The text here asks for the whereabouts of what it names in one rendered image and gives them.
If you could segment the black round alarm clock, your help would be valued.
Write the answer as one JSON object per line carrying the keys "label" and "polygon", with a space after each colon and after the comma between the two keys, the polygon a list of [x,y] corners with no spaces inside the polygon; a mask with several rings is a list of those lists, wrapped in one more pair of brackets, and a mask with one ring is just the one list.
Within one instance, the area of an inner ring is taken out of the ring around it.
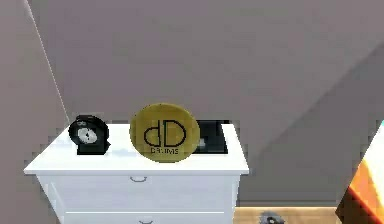
{"label": "black round alarm clock", "polygon": [[78,115],[69,126],[68,134],[77,146],[78,155],[104,155],[110,146],[107,124],[93,115]]}

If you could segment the yellow round disc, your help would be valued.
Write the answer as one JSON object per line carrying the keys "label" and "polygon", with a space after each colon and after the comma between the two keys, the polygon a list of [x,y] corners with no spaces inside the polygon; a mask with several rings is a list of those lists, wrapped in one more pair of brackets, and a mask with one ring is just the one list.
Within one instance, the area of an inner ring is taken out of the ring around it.
{"label": "yellow round disc", "polygon": [[138,111],[130,121],[129,134],[134,148],[158,163],[180,162],[192,155],[200,142],[194,116],[170,103],[155,103]]}

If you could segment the black flat box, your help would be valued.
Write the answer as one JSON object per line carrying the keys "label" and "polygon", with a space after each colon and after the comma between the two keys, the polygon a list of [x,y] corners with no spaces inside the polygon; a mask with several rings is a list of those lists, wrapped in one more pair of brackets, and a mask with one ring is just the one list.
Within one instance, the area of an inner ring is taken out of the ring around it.
{"label": "black flat box", "polygon": [[228,120],[198,120],[200,141],[195,154],[227,154],[222,125],[228,123]]}

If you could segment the white chest of drawers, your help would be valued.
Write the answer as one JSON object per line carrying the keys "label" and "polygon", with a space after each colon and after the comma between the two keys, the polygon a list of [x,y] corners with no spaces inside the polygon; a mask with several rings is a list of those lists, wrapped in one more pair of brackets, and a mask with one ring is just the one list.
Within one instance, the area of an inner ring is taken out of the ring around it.
{"label": "white chest of drawers", "polygon": [[80,156],[63,131],[24,169],[37,177],[60,224],[232,224],[240,176],[249,168],[232,124],[226,154],[151,161],[127,124],[109,126],[104,155]]}

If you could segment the small grey floor object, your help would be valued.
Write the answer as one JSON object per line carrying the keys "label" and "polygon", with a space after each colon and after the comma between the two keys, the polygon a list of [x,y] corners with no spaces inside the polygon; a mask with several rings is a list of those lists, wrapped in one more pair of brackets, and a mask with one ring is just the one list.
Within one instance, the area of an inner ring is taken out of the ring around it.
{"label": "small grey floor object", "polygon": [[259,224],[285,224],[285,220],[276,212],[264,211],[259,216]]}

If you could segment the orange and white bed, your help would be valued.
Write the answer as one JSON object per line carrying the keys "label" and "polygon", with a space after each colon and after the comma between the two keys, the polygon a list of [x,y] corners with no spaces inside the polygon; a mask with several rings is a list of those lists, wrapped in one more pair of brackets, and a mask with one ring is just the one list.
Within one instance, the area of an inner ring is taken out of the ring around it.
{"label": "orange and white bed", "polygon": [[342,224],[384,224],[384,121],[379,122],[335,214]]}

